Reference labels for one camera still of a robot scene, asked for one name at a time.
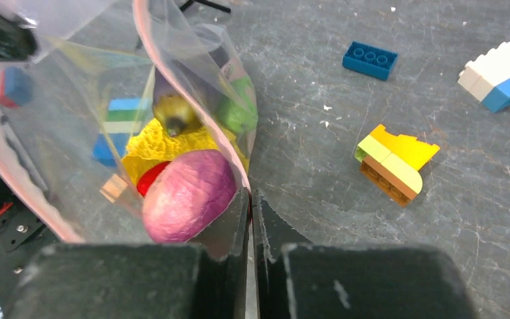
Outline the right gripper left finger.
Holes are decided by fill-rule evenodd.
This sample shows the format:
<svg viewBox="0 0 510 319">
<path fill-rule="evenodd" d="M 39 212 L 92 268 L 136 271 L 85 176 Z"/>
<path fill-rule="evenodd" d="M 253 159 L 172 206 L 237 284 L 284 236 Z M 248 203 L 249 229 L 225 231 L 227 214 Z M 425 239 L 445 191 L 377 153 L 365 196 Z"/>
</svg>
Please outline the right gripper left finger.
<svg viewBox="0 0 510 319">
<path fill-rule="evenodd" d="M 244 318 L 250 196 L 185 244 L 53 244 L 24 270 L 6 318 Z"/>
</svg>

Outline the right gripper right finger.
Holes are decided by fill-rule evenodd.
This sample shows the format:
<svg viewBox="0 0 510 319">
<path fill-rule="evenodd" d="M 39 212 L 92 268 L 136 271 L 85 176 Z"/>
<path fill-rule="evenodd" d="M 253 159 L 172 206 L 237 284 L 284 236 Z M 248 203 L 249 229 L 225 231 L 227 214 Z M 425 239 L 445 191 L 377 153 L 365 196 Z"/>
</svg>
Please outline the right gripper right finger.
<svg viewBox="0 0 510 319">
<path fill-rule="evenodd" d="M 429 245 L 318 245 L 252 197 L 261 318 L 474 318 L 453 260 Z"/>
</svg>

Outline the purple toy onion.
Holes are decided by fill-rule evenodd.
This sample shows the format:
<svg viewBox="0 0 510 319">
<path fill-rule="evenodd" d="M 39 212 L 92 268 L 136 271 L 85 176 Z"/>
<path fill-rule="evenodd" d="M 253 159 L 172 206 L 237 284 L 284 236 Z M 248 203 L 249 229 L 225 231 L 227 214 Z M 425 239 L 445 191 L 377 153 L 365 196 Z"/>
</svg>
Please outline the purple toy onion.
<svg viewBox="0 0 510 319">
<path fill-rule="evenodd" d="M 217 219 L 236 191 L 234 172 L 219 151 L 179 155 L 145 194 L 145 230 L 156 243 L 184 243 Z"/>
</svg>

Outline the red toy bell pepper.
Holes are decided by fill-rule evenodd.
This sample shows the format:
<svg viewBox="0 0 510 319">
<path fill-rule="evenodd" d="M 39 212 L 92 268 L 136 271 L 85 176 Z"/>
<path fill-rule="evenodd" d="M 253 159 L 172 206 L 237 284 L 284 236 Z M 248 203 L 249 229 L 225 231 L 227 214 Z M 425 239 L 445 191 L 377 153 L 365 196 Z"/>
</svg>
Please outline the red toy bell pepper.
<svg viewBox="0 0 510 319">
<path fill-rule="evenodd" d="M 152 183 L 157 179 L 157 176 L 171 163 L 171 161 L 164 161 L 151 169 L 147 170 L 137 181 L 136 189 L 138 193 L 145 197 Z"/>
</svg>

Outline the yellow toy cabbage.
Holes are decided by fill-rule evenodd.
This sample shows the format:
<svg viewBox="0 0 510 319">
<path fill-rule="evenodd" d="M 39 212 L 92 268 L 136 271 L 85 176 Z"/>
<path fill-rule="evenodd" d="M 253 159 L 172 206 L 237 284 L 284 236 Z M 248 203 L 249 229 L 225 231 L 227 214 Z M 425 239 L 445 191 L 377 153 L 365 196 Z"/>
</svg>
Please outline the yellow toy cabbage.
<svg viewBox="0 0 510 319">
<path fill-rule="evenodd" d="M 122 157 L 126 171 L 124 179 L 136 185 L 142 175 L 157 164 L 172 161 L 183 153 L 204 149 L 218 149 L 216 139 L 207 127 L 170 138 L 161 124 L 153 119 L 126 145 L 126 155 Z"/>
</svg>

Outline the clear zip top bag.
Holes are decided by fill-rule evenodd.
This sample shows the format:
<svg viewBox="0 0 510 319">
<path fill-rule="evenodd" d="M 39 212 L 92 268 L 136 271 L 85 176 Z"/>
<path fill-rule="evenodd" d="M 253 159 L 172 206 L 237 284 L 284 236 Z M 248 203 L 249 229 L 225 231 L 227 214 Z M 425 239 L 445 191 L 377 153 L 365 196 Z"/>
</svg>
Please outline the clear zip top bag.
<svg viewBox="0 0 510 319">
<path fill-rule="evenodd" d="M 176 1 L 0 1 L 0 178 L 69 243 L 184 242 L 250 191 L 232 27 Z"/>
</svg>

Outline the green toy cucumber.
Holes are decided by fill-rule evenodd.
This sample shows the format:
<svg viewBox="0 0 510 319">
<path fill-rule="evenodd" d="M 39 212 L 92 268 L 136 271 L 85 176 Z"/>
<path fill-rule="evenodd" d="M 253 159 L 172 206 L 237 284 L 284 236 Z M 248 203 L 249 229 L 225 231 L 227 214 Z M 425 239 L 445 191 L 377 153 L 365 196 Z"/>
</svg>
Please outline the green toy cucumber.
<svg viewBox="0 0 510 319">
<path fill-rule="evenodd" d="M 254 85 L 249 76 L 230 83 L 239 96 L 240 103 L 226 97 L 218 106 L 216 115 L 220 124 L 234 135 L 254 130 L 258 123 L 258 110 Z"/>
</svg>

